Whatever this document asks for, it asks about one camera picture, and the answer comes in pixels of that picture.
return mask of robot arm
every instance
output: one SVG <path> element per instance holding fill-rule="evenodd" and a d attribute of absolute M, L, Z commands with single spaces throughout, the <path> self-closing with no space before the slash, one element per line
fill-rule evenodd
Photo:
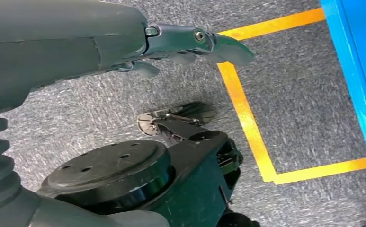
<path fill-rule="evenodd" d="M 58 81 L 112 70 L 156 75 L 159 70 L 143 59 L 190 63 L 196 55 L 240 65 L 253 58 L 234 39 L 195 27 L 149 26 L 137 9 L 127 6 L 100 0 L 0 0 L 0 113 Z M 0 131 L 6 127 L 0 119 Z M 121 226 L 23 189 L 12 171 L 13 160 L 2 156 L 8 148 L 8 141 L 0 140 L 0 227 L 24 227 L 34 220 L 37 227 Z M 56 219 L 56 213 L 79 221 Z"/>

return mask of orange tape line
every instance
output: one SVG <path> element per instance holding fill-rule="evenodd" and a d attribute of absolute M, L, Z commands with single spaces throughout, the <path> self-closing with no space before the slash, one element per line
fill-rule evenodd
<path fill-rule="evenodd" d="M 276 171 L 272 165 L 264 141 L 262 140 L 261 133 L 255 122 L 254 115 L 252 114 L 250 104 L 244 93 L 243 87 L 241 86 L 236 69 L 230 63 L 218 64 L 218 67 L 230 98 L 232 99 L 234 108 L 236 109 L 240 124 L 243 127 L 244 134 L 251 147 L 255 161 L 257 162 L 259 171 L 261 172 L 261 176 L 265 182 L 270 182 L 276 175 Z"/>
<path fill-rule="evenodd" d="M 237 40 L 249 39 L 260 35 L 266 35 L 294 27 L 299 27 L 318 21 L 323 21 L 325 15 L 322 8 L 312 9 L 302 13 L 296 13 L 285 17 L 280 17 L 253 25 L 235 28 L 220 32 Z"/>
<path fill-rule="evenodd" d="M 342 174 L 362 169 L 366 169 L 366 157 L 351 161 L 330 164 L 326 166 L 318 166 L 309 169 L 302 169 L 283 174 L 277 174 L 275 176 L 274 183 L 275 184 L 291 183 L 323 176 Z"/>
<path fill-rule="evenodd" d="M 322 8 L 318 8 L 249 26 L 235 28 L 229 31 L 220 32 L 219 34 L 227 35 L 237 40 L 243 40 L 323 21 L 324 19 L 325 16 Z M 236 69 L 230 63 L 218 64 L 218 67 L 230 98 L 232 99 L 240 124 L 243 127 L 244 134 L 247 137 L 247 141 L 250 145 L 261 176 L 265 182 L 273 181 L 275 184 L 284 184 L 366 169 L 366 158 L 361 158 L 326 166 L 318 166 L 288 173 L 276 174 Z"/>

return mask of bolt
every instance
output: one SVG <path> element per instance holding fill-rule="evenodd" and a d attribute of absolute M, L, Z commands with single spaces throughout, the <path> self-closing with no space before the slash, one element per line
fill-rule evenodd
<path fill-rule="evenodd" d="M 154 124 L 151 124 L 151 125 L 149 126 L 149 128 L 150 128 L 150 129 L 152 129 L 152 130 L 157 130 L 157 128 L 156 128 L 156 126 L 155 126 Z"/>
<path fill-rule="evenodd" d="M 157 35 L 158 34 L 158 30 L 154 27 L 147 27 L 145 29 L 145 34 L 147 36 L 154 36 L 154 35 Z"/>
<path fill-rule="evenodd" d="M 199 42 L 203 42 L 205 40 L 205 34 L 203 32 L 195 32 L 194 37 Z"/>

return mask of black wheel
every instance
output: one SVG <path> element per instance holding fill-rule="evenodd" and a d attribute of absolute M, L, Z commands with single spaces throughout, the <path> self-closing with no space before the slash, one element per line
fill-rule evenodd
<path fill-rule="evenodd" d="M 216 227 L 260 227 L 260 224 L 240 213 L 225 213 Z"/>

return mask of yellow tape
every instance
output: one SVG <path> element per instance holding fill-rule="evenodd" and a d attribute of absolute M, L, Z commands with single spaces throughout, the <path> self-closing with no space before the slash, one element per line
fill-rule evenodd
<path fill-rule="evenodd" d="M 261 176 L 265 182 L 270 182 L 276 175 L 275 168 L 269 157 L 267 148 L 262 140 L 261 133 L 255 122 L 252 114 L 250 104 L 241 86 L 239 76 L 236 69 L 230 63 L 218 64 L 224 84 L 232 99 L 240 124 L 243 127 L 244 134 L 247 137 L 248 143 L 251 147 L 255 161 L 257 162 Z"/>
<path fill-rule="evenodd" d="M 351 171 L 366 169 L 366 157 L 351 161 L 339 162 L 326 166 L 318 166 L 309 169 L 296 170 L 275 176 L 275 184 L 284 184 L 303 181 L 323 176 L 342 174 Z"/>
<path fill-rule="evenodd" d="M 219 34 L 227 35 L 237 40 L 243 40 L 307 25 L 324 19 L 325 16 L 322 8 L 318 8 L 249 26 L 235 28 L 229 31 L 220 32 Z M 366 169 L 366 158 L 361 158 L 326 166 L 318 166 L 309 169 L 276 174 L 236 69 L 230 63 L 218 64 L 218 67 L 230 98 L 232 99 L 237 116 L 239 117 L 240 124 L 243 127 L 244 134 L 250 144 L 251 151 L 254 155 L 261 176 L 265 182 L 273 181 L 275 184 L 284 184 Z"/>
<path fill-rule="evenodd" d="M 317 8 L 302 13 L 296 13 L 289 16 L 260 22 L 253 25 L 235 28 L 232 30 L 220 32 L 219 34 L 227 35 L 237 40 L 243 40 L 315 23 L 318 21 L 323 21 L 324 19 L 325 15 L 323 14 L 322 8 Z"/>

